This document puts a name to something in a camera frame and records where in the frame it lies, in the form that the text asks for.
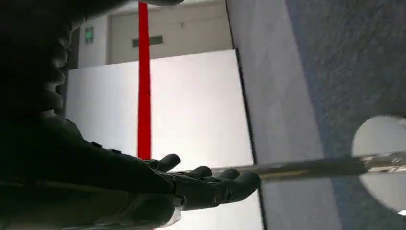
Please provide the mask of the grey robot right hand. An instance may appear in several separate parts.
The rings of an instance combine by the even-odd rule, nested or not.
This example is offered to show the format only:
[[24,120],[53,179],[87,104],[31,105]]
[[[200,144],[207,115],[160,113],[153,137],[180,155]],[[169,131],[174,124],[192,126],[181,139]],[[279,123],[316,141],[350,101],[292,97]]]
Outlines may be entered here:
[[0,227],[3,230],[150,230],[176,211],[239,202],[256,173],[206,166],[174,172],[176,154],[141,160],[86,141],[57,115],[0,118]]

